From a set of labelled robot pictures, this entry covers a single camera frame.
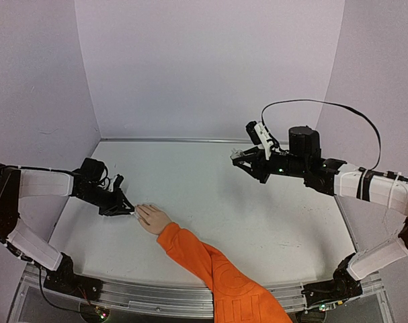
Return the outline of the clear nail polish bottle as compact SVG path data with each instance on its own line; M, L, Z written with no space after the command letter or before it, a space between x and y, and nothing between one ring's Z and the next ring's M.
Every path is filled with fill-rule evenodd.
M235 159L241 158L243 156L244 156L244 153L241 150L232 149L230 158L232 160L235 160Z

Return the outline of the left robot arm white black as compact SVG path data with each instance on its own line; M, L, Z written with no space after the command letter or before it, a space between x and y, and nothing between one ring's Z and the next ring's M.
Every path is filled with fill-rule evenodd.
M88 157L73 171L0 163L0 242L16 257L55 271L52 281L63 293L76 292L78 276L63 267L69 257L24 223L19 201L35 196L74 197L96 206L101 216L132 215L134 206L121 189L123 180L119 174L110 179L105 163Z

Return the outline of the orange sleeve forearm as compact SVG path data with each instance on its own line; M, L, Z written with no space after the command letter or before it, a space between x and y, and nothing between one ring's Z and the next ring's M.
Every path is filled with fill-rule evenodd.
M278 300L215 247L170 223L157 238L166 254L213 294L215 322L290 322Z

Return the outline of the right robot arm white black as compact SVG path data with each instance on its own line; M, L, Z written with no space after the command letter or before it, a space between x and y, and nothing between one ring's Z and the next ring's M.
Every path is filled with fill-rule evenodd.
M405 216L402 230L371 250L353 255L342 265L346 273L360 281L404 257L408 257L408 176L379 172L321 156L320 136L309 127L292 127L289 148L284 151L262 122L246 126L254 146L231 155L234 166L264 184L271 175L301 178L308 188L329 196L352 197L383 205Z

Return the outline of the mannequin hand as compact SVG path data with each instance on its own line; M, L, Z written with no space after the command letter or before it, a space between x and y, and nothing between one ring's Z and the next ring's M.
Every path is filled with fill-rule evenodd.
M159 236L171 223L168 215L154 205L137 205L138 221L150 234Z

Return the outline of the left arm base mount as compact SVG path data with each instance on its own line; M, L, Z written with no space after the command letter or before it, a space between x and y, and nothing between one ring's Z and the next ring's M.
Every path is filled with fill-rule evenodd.
M57 293L81 297L87 301L97 301L101 295L102 281L74 273L72 258L63 252L61 255L62 258L56 270L46 269L43 287Z

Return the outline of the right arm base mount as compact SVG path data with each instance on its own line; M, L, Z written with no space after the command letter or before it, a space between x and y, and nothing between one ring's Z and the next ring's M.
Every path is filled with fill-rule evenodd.
M305 296L307 308L346 301L362 294L361 282L347 271L350 259L347 257L339 263L331 280L304 285L301 293Z

